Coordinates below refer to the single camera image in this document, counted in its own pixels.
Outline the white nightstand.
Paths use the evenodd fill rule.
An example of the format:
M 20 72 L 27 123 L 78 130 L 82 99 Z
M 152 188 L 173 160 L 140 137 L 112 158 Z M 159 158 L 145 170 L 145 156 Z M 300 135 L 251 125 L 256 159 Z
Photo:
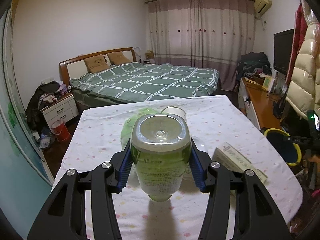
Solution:
M 79 115 L 72 93 L 66 93 L 57 102 L 44 107 L 41 112 L 49 128 L 58 120 L 68 122 Z

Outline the clear green plastic bottle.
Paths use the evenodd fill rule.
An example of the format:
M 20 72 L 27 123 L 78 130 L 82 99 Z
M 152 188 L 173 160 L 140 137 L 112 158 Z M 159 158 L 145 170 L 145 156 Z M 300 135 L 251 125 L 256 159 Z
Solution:
M 130 148 L 142 190 L 163 202 L 180 188 L 191 154 L 185 120 L 176 114 L 147 114 L 135 123 Z

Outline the white dotted tablecloth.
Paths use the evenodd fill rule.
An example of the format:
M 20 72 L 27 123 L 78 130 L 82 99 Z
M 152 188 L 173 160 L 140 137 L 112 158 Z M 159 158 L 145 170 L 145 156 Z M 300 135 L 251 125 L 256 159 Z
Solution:
M 187 115 L 191 136 L 213 155 L 224 142 L 242 153 L 267 175 L 266 188 L 286 222 L 299 210 L 303 191 L 295 175 L 263 134 L 224 95 L 127 103 L 84 111 L 67 148 L 57 179 L 71 168 L 90 171 L 121 151 L 125 121 L 141 109 L 157 111 L 176 106 Z M 165 202 L 154 202 L 131 172 L 122 193 L 113 196 L 123 239 L 197 239 L 208 195 L 195 186 L 187 172 L 180 189 Z

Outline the red bucket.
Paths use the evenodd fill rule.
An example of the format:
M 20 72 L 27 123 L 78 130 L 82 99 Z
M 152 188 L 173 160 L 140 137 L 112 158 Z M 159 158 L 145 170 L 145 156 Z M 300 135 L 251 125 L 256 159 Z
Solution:
M 57 120 L 52 123 L 51 131 L 59 142 L 66 141 L 71 136 L 63 120 Z

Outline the black bin yellow rim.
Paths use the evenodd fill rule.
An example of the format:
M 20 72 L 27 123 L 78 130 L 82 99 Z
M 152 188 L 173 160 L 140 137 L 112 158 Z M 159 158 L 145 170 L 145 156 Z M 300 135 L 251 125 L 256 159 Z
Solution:
M 301 162 L 302 153 L 300 147 L 289 140 L 289 137 L 291 137 L 289 133 L 277 128 L 269 128 L 263 132 L 263 135 L 287 165 L 297 166 Z

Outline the wooden headboard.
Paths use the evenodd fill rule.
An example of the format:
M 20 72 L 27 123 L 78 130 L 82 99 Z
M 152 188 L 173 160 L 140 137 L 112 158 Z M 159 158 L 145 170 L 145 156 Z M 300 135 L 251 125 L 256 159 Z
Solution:
M 128 59 L 131 59 L 132 61 L 137 61 L 135 52 L 132 47 L 126 47 L 126 48 L 117 48 L 117 49 L 110 49 L 105 51 L 99 51 L 95 53 L 90 53 L 86 55 L 79 55 L 77 57 L 74 57 L 72 59 L 68 59 L 66 61 L 62 61 L 59 63 L 59 70 L 61 75 L 62 82 L 68 86 L 70 79 L 78 79 L 81 76 L 88 73 L 87 67 L 85 65 L 85 59 L 97 56 L 97 55 L 104 55 L 107 59 L 106 62 L 108 64 L 111 63 L 110 59 L 107 57 L 107 54 L 109 53 L 116 53 L 116 52 L 122 52 Z

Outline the white paper cup apple print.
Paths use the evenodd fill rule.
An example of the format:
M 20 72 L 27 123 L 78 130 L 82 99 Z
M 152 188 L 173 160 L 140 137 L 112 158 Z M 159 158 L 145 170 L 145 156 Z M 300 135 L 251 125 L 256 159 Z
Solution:
M 186 112 L 181 109 L 180 107 L 176 107 L 176 106 L 168 106 L 168 107 L 165 107 L 161 113 L 164 113 L 164 114 L 174 114 L 174 115 L 178 115 L 180 116 L 181 118 L 183 118 L 185 121 L 187 121 L 187 114 Z

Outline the red puffer jacket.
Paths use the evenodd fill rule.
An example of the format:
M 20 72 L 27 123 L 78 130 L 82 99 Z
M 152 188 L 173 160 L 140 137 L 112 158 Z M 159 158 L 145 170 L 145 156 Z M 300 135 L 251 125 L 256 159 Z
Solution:
M 304 18 L 302 4 L 300 4 L 297 11 L 296 11 L 296 19 L 295 19 L 295 28 L 294 28 L 294 32 L 293 32 L 291 56 L 290 56 L 289 68 L 288 68 L 287 75 L 286 75 L 286 85 L 289 85 L 291 82 L 296 58 L 297 58 L 299 50 L 302 46 L 302 43 L 304 41 L 306 30 L 307 30 L 307 23 Z

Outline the pile of dark clothes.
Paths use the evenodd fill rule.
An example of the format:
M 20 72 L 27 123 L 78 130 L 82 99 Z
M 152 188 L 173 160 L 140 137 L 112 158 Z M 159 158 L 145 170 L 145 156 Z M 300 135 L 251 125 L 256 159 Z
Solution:
M 250 78 L 260 73 L 272 75 L 271 65 L 266 54 L 251 52 L 241 56 L 236 67 L 236 81 L 240 81 L 242 77 Z

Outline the brown pillow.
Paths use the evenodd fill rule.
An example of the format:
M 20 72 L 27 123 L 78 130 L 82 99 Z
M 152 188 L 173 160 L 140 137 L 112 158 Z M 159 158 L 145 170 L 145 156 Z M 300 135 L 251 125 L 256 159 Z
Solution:
M 132 60 L 128 59 L 121 51 L 108 53 L 107 56 L 110 62 L 116 66 L 132 62 Z
M 107 64 L 102 54 L 86 58 L 84 59 L 84 62 L 87 67 L 87 71 L 92 74 L 110 69 L 110 66 Z

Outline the right brown pillow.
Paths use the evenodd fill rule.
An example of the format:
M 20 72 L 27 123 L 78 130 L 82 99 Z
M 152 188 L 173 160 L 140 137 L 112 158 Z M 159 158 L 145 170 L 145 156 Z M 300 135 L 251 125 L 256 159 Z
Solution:
M 110 62 L 116 66 L 132 62 L 132 60 L 128 59 L 121 51 L 108 53 L 107 56 Z

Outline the left brown pillow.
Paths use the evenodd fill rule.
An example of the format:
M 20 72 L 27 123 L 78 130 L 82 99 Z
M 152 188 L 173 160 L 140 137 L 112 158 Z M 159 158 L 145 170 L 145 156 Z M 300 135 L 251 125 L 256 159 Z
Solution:
M 87 71 L 92 74 L 110 69 L 110 66 L 107 64 L 102 54 L 86 58 L 84 59 L 84 62 L 87 67 Z

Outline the bed with green plaid duvet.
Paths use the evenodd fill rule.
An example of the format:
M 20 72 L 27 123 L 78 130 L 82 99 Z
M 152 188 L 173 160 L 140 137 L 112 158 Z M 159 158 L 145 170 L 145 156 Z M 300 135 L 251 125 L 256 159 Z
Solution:
M 70 79 L 76 95 L 93 107 L 209 96 L 218 83 L 219 72 L 215 69 L 138 62 Z

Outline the pink striped curtain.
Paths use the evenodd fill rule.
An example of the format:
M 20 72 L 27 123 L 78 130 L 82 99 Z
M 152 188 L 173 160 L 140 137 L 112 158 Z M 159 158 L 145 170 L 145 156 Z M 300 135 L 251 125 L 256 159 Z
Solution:
M 156 0 L 148 3 L 156 64 L 212 68 L 232 90 L 242 55 L 253 50 L 252 0 Z

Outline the cream puffer jacket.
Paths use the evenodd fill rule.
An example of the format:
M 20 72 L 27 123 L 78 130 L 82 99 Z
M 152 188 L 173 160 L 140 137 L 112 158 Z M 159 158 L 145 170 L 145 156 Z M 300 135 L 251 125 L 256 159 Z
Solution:
M 307 111 L 319 113 L 319 23 L 308 25 L 295 61 L 287 102 L 304 119 Z

